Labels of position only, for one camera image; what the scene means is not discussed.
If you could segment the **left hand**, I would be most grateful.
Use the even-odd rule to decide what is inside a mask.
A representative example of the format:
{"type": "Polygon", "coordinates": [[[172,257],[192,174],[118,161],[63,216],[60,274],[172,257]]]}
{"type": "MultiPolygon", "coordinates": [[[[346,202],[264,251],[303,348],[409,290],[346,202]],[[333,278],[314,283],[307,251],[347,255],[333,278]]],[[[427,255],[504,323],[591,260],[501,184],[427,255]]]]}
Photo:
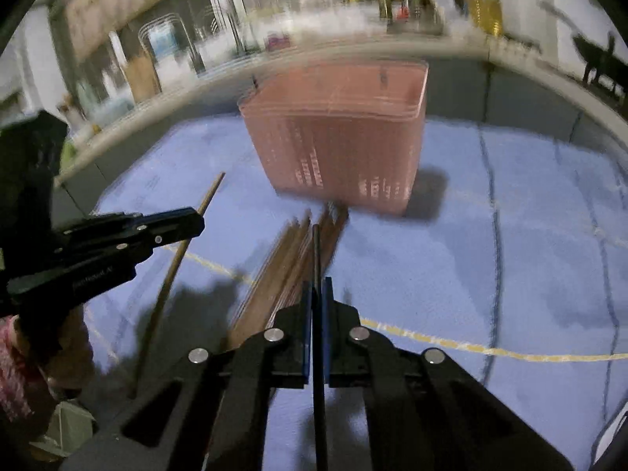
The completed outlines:
{"type": "Polygon", "coordinates": [[[1,319],[1,412],[9,423],[47,424],[57,403],[80,394],[94,373],[83,307],[46,320],[30,337],[19,317],[1,319]]]}

